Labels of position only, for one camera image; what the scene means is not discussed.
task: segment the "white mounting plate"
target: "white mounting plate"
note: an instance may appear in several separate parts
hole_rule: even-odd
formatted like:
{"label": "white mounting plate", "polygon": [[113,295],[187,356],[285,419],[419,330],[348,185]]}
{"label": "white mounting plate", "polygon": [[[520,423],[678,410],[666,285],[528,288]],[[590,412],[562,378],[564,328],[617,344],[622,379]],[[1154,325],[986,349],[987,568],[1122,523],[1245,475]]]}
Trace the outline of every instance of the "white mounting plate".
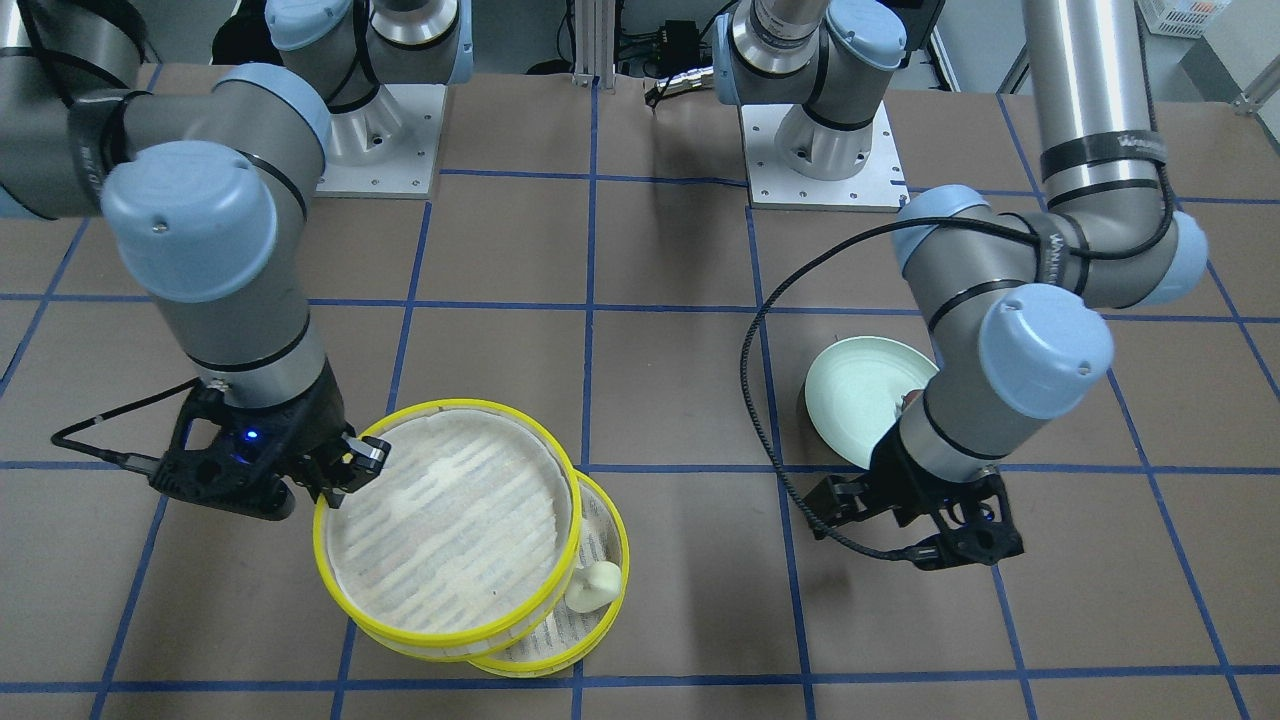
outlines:
{"label": "white mounting plate", "polygon": [[744,105],[742,146],[751,206],[776,210],[854,210],[897,213],[909,201],[897,143],[881,102],[867,165],[844,181],[820,181],[792,170],[773,143],[782,118],[794,105]]}
{"label": "white mounting plate", "polygon": [[328,164],[317,197],[388,197],[426,200],[435,181],[435,159],[444,127],[443,85],[388,85],[399,102],[410,133],[396,141],[396,152],[372,165]]}

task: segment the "metal base plate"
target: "metal base plate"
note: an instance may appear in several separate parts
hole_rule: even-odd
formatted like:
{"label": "metal base plate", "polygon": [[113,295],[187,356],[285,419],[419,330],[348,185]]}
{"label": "metal base plate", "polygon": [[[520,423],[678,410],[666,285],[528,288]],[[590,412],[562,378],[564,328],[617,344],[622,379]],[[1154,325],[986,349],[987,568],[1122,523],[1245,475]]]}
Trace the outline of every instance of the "metal base plate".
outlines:
{"label": "metal base plate", "polygon": [[882,102],[867,165],[844,181],[820,181],[792,170],[773,143],[791,105],[742,106],[742,145],[751,183],[751,206],[778,210],[854,210],[896,213],[909,201],[897,145]]}
{"label": "metal base plate", "polygon": [[431,197],[435,181],[435,159],[444,127],[443,85],[388,85],[387,90],[399,102],[408,131],[396,141],[396,152],[372,165],[338,165],[325,168],[319,197]]}

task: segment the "white plate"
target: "white plate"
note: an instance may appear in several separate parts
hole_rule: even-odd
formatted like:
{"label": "white plate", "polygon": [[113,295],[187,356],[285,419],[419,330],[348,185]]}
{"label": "white plate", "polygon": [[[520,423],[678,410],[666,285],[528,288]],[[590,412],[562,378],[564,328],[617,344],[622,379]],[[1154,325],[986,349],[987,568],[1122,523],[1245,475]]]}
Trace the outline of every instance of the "white plate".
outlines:
{"label": "white plate", "polygon": [[901,413],[902,396],[938,372],[915,348],[883,337],[851,337],[823,350],[805,378],[813,427],[841,457],[865,469]]}

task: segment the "gray floor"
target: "gray floor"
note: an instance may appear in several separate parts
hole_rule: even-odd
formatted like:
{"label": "gray floor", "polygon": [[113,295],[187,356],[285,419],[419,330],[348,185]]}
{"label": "gray floor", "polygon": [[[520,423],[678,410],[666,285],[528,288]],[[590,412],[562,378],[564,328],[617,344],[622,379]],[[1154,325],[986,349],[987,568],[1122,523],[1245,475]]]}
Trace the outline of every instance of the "gray floor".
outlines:
{"label": "gray floor", "polygon": [[[165,67],[156,90],[218,74]],[[356,425],[430,398],[506,402],[617,501],[632,584],[582,665],[509,682],[401,657],[325,593],[308,512],[168,502],[49,446],[191,369],[100,219],[5,222],[0,717],[1280,716],[1280,158],[1256,123],[1160,106],[1212,273],[1108,315],[1111,383],[1010,457],[1027,553],[927,574],[812,539],[736,380],[762,293],[884,218],[749,208],[735,111],[699,94],[650,113],[641,91],[477,76],[452,91],[435,200],[316,201],[298,260]],[[1029,99],[887,102],[913,191],[1042,205]],[[817,352],[855,334],[929,345],[887,242],[785,305],[755,388],[808,486],[840,462],[795,414]],[[91,438],[155,452],[172,413]],[[896,547],[927,530],[851,532]]]}

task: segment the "yellow rim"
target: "yellow rim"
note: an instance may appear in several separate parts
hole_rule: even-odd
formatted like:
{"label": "yellow rim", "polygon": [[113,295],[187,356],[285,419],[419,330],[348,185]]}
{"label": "yellow rim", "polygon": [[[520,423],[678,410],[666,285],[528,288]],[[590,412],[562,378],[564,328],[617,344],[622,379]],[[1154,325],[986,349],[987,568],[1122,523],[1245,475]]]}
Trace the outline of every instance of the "yellow rim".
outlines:
{"label": "yellow rim", "polygon": [[577,643],[576,647],[570,648],[557,656],[539,660],[536,662],[511,662],[507,660],[498,660],[492,655],[485,655],[483,657],[472,659],[470,662],[481,670],[495,673],[499,675],[512,675],[512,676],[535,676],[535,675],[548,675],[558,670],[563,670],[570,665],[577,662],[582,657],[586,657],[589,652],[595,650],[600,641],[604,639],[604,634],[609,632],[613,626],[613,620],[618,616],[618,611],[622,610],[622,600],[627,594],[627,582],[631,579],[631,543],[627,541],[627,529],[622,524],[622,515],[618,512],[617,506],[613,505],[613,500],[604,492],[600,486],[595,483],[584,473],[577,473],[577,482],[591,488],[595,495],[604,502],[604,506],[609,509],[609,515],[613,516],[613,524],[618,529],[618,546],[622,548],[622,557],[620,565],[622,566],[622,592],[613,601],[609,609],[604,612],[604,618],[600,619],[600,624],[596,625],[590,633],[582,638],[582,642]]}
{"label": "yellow rim", "polygon": [[325,502],[324,496],[321,496],[320,500],[316,502],[315,518],[311,524],[311,550],[312,553],[315,555],[316,568],[320,570],[320,579],[324,582],[324,585],[329,591],[329,596],[333,597],[334,602],[337,602],[343,609],[343,611],[347,612],[347,615],[349,615],[360,626],[365,629],[366,633],[371,635],[380,634],[385,638],[404,644],[411,644],[417,647],[439,647],[439,648],[458,647],[492,638],[493,635],[497,635],[503,630],[507,630],[520,620],[531,615],[538,609],[539,605],[541,605],[548,600],[550,593],[556,591],[557,585],[559,584],[564,574],[568,573],[573,566],[573,557],[577,556],[579,533],[581,532],[580,525],[582,523],[581,518],[582,496],[579,491],[579,473],[573,468],[573,462],[568,459],[568,454],[564,452],[564,448],[561,447],[556,437],[552,436],[547,430],[547,428],[539,424],[538,420],[534,420],[532,418],[525,415],[524,413],[516,410],[515,407],[508,407],[499,402],[492,402],[489,400],[474,400],[474,398],[451,398],[451,400],[435,400],[431,402],[422,402],[420,405],[413,405],[412,407],[406,407],[403,410],[399,410],[398,413],[393,413],[392,415],[388,415],[387,418],[383,418],[381,420],[374,423],[372,427],[370,427],[361,434],[376,436],[379,433],[387,432],[402,424],[408,419],[421,416],[426,413],[434,414],[436,411],[453,410],[460,407],[490,410],[500,415],[508,415],[516,418],[522,423],[525,423],[531,430],[534,430],[543,439],[543,442],[547,443],[547,446],[556,455],[556,459],[559,461],[561,468],[564,470],[566,484],[568,484],[570,488],[572,519],[570,520],[570,527],[568,527],[568,541],[564,543],[564,550],[561,553],[559,560],[556,562],[556,566],[552,568],[550,575],[548,575],[547,580],[541,584],[541,587],[538,588],[536,593],[534,593],[529,600],[526,600],[524,603],[516,607],[516,610],[508,612],[507,615],[499,618],[498,620],[494,620],[493,623],[481,625],[479,628],[471,628],[470,630],[462,630],[458,633],[442,633],[442,634],[411,633],[407,630],[402,630],[399,628],[393,628],[390,625],[375,620],[374,618],[370,618],[360,607],[352,603],[351,600],[347,598],[347,596],[342,592],[342,588],[338,585],[338,580],[333,577],[332,568],[329,568],[329,555],[325,550],[324,519],[325,519],[325,511],[329,510],[329,503]]}

